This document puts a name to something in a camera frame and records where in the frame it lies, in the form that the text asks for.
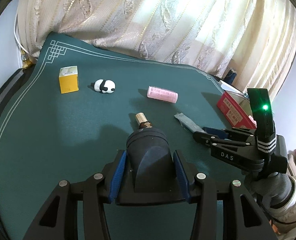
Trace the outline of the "gloved right hand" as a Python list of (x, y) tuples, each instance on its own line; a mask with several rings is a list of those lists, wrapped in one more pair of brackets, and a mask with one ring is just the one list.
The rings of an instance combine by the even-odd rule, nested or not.
[(287, 174), (278, 173), (263, 179), (247, 175), (244, 182), (252, 197), (260, 199), (270, 213), (287, 212), (296, 204), (296, 179)]

